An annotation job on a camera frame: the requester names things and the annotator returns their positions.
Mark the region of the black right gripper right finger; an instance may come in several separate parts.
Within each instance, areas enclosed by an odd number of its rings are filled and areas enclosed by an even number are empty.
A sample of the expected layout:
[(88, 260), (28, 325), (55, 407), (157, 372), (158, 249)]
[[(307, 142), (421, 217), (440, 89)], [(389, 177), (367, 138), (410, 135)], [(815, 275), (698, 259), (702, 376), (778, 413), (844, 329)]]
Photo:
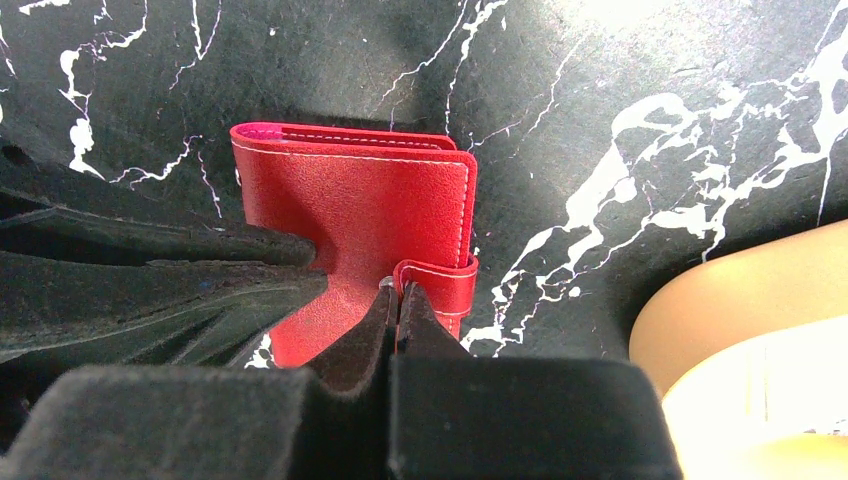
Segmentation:
[(392, 479), (679, 479), (658, 397), (621, 361), (469, 354), (424, 289), (401, 300), (390, 362)]

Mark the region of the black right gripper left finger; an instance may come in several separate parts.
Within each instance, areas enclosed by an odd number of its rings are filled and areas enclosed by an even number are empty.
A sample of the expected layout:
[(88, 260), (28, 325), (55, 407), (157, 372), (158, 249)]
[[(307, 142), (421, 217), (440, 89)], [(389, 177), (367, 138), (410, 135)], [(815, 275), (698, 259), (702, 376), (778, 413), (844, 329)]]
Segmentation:
[(36, 403), (5, 479), (381, 479), (396, 293), (297, 369), (85, 367)]

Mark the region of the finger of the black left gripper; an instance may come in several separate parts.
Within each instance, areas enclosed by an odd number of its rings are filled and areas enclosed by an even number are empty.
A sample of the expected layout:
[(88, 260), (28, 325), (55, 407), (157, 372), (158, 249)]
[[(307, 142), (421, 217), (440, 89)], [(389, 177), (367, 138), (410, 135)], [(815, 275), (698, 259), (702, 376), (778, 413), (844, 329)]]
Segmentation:
[(1, 365), (225, 365), (323, 293), (324, 273), (262, 262), (143, 266), (1, 256)]
[(79, 263), (260, 261), (303, 267), (314, 244), (291, 233), (210, 219), (54, 161), (1, 145), (1, 248)]

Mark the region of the red leather card holder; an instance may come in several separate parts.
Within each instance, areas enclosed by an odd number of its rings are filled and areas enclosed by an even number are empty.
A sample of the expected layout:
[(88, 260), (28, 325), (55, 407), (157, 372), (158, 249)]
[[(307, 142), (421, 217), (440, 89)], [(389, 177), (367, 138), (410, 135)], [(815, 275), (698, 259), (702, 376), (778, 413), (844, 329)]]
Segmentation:
[(422, 286), (458, 335), (473, 306), (477, 162), (447, 136), (248, 122), (231, 143), (246, 220), (312, 241), (326, 291), (270, 331), (298, 367), (350, 331), (380, 282)]

